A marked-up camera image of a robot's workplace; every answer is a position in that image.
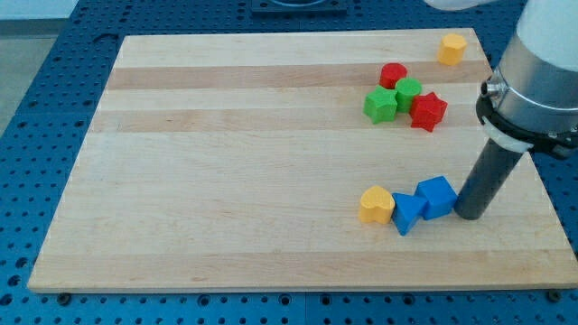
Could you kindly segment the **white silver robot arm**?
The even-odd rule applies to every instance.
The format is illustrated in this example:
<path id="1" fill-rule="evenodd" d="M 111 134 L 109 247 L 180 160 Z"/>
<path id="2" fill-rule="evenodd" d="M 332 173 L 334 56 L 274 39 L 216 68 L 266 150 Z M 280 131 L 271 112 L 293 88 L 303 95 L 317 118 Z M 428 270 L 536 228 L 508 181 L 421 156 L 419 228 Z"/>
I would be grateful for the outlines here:
<path id="1" fill-rule="evenodd" d="M 527 1 L 476 111 L 505 150 L 577 151 L 577 0 Z"/>

